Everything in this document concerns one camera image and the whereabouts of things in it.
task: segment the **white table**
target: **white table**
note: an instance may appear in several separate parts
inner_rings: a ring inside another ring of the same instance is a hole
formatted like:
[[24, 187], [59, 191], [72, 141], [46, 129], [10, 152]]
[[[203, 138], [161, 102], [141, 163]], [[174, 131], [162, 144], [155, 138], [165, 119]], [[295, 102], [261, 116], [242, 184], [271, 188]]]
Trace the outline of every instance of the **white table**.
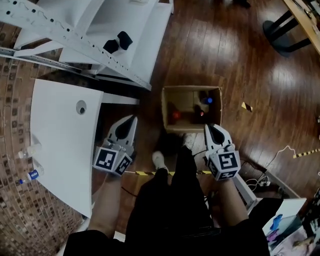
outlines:
[[[82, 100], [86, 110], [79, 114]], [[65, 83], [36, 79], [32, 95], [31, 144], [42, 149], [33, 158], [43, 166], [38, 181], [79, 213], [91, 217], [91, 174], [101, 103], [139, 104], [139, 100]]]

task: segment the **hardwood floor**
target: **hardwood floor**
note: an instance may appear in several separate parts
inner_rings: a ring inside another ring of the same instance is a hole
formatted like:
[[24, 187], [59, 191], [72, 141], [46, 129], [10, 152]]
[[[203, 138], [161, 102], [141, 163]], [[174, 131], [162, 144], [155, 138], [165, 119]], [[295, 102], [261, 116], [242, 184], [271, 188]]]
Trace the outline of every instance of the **hardwood floor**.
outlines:
[[[175, 0], [151, 79], [152, 91], [136, 110], [137, 171], [153, 170], [151, 155], [163, 126], [160, 93], [163, 86], [205, 85], [222, 90], [222, 126], [227, 129], [242, 158], [266, 167], [286, 145], [296, 153], [320, 148], [316, 115], [320, 114], [320, 62], [312, 45], [280, 56], [262, 30], [265, 20], [275, 21], [287, 11], [281, 0], [250, 0], [244, 9], [231, 0]], [[305, 38], [297, 26], [289, 35]], [[246, 102], [249, 112], [241, 107]], [[202, 134], [193, 147], [205, 148]], [[196, 157], [205, 168], [203, 154]], [[293, 152], [279, 153], [268, 169], [302, 197], [312, 197], [319, 187], [320, 153], [293, 159]], [[246, 177], [260, 173], [249, 164]], [[150, 177], [125, 174], [123, 187], [137, 194]], [[210, 175], [199, 177], [207, 191]], [[125, 233], [135, 198], [122, 191], [117, 230]]]

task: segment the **striped tape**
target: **striped tape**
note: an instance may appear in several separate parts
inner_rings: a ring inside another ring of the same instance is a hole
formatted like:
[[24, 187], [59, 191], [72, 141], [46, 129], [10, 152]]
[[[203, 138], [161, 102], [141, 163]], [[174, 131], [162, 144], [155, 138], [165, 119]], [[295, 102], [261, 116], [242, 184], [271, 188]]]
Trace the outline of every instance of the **striped tape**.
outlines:
[[[155, 175], [156, 172], [155, 171], [125, 171], [125, 173], [130, 173], [130, 174], [137, 174], [140, 176], [150, 176], [150, 175]], [[175, 171], [169, 171], [169, 175], [173, 176], [175, 175]], [[209, 170], [198, 170], [196, 172], [197, 175], [200, 174], [211, 174], [211, 171]]]
[[299, 158], [299, 157], [307, 156], [307, 155], [310, 155], [310, 154], [315, 153], [315, 152], [320, 152], [320, 148], [315, 149], [315, 150], [311, 150], [311, 151], [308, 151], [308, 152], [303, 152], [303, 153], [300, 153], [300, 154], [294, 154], [293, 158]]
[[250, 112], [252, 112], [252, 110], [254, 110], [254, 108], [253, 108], [252, 106], [249, 106], [249, 105], [248, 105], [247, 103], [245, 103], [245, 102], [242, 102], [241, 107], [243, 107], [244, 109], [246, 109], [246, 110], [248, 110], [248, 111], [250, 111]]

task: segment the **tiled wall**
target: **tiled wall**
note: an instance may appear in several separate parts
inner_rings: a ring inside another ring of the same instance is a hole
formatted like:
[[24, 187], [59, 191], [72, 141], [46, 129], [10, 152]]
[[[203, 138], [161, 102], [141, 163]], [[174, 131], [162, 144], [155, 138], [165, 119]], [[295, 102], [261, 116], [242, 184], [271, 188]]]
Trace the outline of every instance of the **tiled wall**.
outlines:
[[[18, 28], [0, 23], [0, 46], [11, 48], [18, 32]], [[54, 57], [58, 51], [49, 54]], [[18, 159], [17, 153], [30, 145], [34, 81], [52, 71], [0, 57], [0, 255], [54, 255], [82, 220], [37, 181], [18, 182], [33, 169], [31, 160]], [[61, 81], [63, 74], [54, 72], [49, 79]], [[74, 85], [85, 85], [78, 77], [67, 78], [73, 79]]]

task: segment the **cardboard box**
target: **cardboard box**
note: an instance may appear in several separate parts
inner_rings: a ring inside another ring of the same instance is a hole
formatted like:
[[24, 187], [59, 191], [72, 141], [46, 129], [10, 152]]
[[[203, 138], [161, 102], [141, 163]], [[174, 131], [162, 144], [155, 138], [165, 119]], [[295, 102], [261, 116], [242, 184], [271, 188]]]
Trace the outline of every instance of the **cardboard box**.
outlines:
[[[213, 99], [210, 105], [201, 103], [199, 97], [201, 91], [205, 91]], [[222, 99], [219, 87], [195, 85], [164, 87], [161, 95], [161, 107], [166, 131], [168, 133], [203, 133], [205, 124], [197, 123], [195, 105], [199, 105], [206, 113], [206, 123], [221, 124]], [[180, 119], [175, 122], [170, 122], [172, 106], [181, 113]]]

